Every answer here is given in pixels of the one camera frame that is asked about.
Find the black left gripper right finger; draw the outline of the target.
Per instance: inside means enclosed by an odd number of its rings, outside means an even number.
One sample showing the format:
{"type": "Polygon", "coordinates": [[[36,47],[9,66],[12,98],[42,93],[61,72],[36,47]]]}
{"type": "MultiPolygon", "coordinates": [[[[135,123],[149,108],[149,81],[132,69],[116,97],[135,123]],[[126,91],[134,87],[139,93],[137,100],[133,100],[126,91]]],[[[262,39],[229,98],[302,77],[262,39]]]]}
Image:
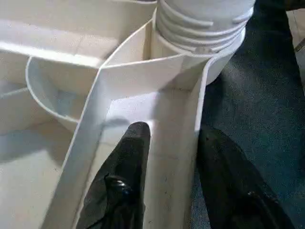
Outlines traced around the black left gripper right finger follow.
{"type": "Polygon", "coordinates": [[[224,132],[200,129],[196,165],[211,228],[294,228],[259,171],[224,132]]]}

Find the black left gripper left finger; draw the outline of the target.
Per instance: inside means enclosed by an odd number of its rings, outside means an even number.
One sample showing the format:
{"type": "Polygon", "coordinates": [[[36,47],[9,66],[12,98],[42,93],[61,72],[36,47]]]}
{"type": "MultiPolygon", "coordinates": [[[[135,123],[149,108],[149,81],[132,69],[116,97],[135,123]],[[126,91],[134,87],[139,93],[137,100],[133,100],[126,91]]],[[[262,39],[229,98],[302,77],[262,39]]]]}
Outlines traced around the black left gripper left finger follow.
{"type": "Polygon", "coordinates": [[[146,122],[128,129],[98,170],[84,198],[78,229],[141,229],[151,132],[146,122]]]}

